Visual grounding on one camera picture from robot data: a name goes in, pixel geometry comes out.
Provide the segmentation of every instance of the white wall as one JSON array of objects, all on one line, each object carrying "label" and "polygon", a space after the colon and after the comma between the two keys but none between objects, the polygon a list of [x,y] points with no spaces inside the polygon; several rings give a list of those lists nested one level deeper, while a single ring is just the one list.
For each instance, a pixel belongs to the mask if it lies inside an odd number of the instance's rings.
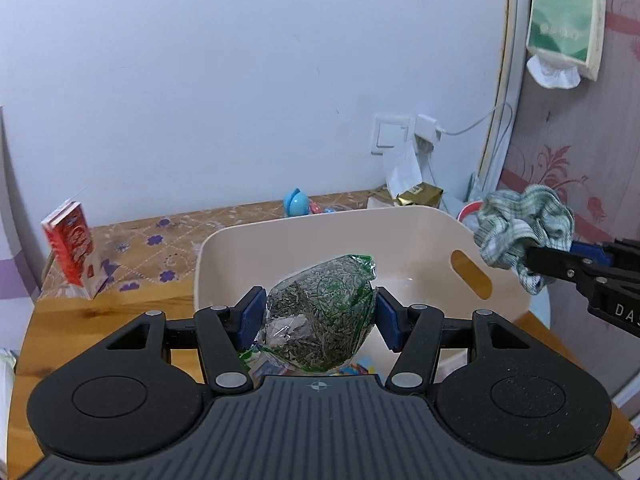
[{"label": "white wall", "polygon": [[[376,113],[455,130],[494,106],[505,5],[0,0],[0,104],[30,262],[46,251],[40,219],[86,184],[91,224],[379,185]],[[485,135],[446,139],[439,184],[462,194]]]}]

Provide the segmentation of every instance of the tissue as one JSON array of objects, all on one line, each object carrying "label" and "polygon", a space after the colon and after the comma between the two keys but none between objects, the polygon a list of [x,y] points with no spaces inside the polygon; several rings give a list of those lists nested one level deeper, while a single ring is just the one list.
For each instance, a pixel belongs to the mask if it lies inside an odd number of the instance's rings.
[{"label": "tissue", "polygon": [[580,83],[577,66],[556,68],[548,62],[534,56],[527,61],[527,70],[536,83],[544,88],[575,88]]},{"label": "tissue", "polygon": [[386,187],[393,199],[422,183],[420,164],[410,140],[385,150],[382,154],[382,166],[385,170]]}]

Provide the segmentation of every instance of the white cable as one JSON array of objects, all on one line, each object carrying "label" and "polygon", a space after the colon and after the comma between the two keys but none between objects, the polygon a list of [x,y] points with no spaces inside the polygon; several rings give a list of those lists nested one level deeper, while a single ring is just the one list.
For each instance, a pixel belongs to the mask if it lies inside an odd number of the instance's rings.
[{"label": "white cable", "polygon": [[[504,130],[502,131],[502,135],[500,136],[500,139],[498,140],[498,142],[495,143],[494,150],[492,151],[491,157],[489,158],[489,166],[491,166],[492,162],[494,161],[495,154],[498,152],[498,148],[502,144],[502,142],[504,140],[504,137],[507,135],[507,133],[509,131],[509,127],[511,126],[511,123],[513,123],[513,106],[511,106],[511,104],[508,103],[507,101],[503,101],[499,105],[496,105],[482,119],[480,119],[479,121],[476,121],[471,126],[469,126],[468,128],[465,128],[464,130],[462,130],[460,132],[456,132],[456,133],[452,134],[452,133],[447,132],[446,130],[443,130],[441,128],[437,128],[436,130],[438,132],[440,132],[441,134],[448,135],[448,136],[451,136],[451,137],[455,137],[455,136],[458,136],[458,135],[466,134],[469,130],[471,130],[471,129],[475,128],[476,126],[478,126],[478,124],[480,124],[488,116],[490,116],[498,108],[501,108],[501,107],[507,107],[509,109],[509,121],[507,122],[507,125],[505,126]],[[429,158],[427,160],[427,169],[429,170],[429,173],[431,174],[431,179],[433,180],[433,185],[435,187],[440,187],[440,186],[438,186],[438,183],[436,182],[436,177],[434,176],[433,170],[431,169],[431,155],[429,156]],[[447,214],[450,214],[449,213],[449,209],[447,208],[447,205],[444,203],[444,200],[442,200],[442,206],[444,207],[444,210],[447,212]]]},{"label": "white cable", "polygon": [[443,135],[446,135],[446,136],[449,136],[449,137],[457,137],[458,135],[466,134],[469,130],[473,130],[476,126],[478,126],[478,124],[480,124],[487,117],[489,117],[491,114],[493,114],[498,108],[504,108],[504,107],[507,107],[510,110],[511,119],[513,119],[513,107],[507,101],[502,101],[500,104],[495,105],[493,108],[491,108],[491,110],[489,110],[489,112],[485,116],[483,116],[482,118],[478,119],[475,123],[473,123],[468,128],[465,128],[464,130],[460,130],[459,132],[448,132],[447,130],[444,130],[442,128],[436,128],[436,132],[438,132],[440,134],[443,134]]}]

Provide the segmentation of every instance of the light switch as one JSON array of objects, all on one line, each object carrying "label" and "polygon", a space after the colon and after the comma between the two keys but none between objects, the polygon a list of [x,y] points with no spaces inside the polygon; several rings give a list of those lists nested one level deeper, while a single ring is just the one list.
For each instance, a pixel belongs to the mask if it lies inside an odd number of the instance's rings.
[{"label": "light switch", "polygon": [[399,146],[407,140],[409,117],[378,116],[371,139],[371,154],[382,155],[383,150]]}]

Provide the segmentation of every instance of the green tissue package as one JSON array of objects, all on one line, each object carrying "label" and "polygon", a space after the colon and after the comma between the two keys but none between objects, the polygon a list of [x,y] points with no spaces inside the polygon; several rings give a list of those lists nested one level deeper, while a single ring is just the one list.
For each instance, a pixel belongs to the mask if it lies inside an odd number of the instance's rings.
[{"label": "green tissue package", "polygon": [[527,49],[557,69],[598,78],[606,0],[532,0]]}]

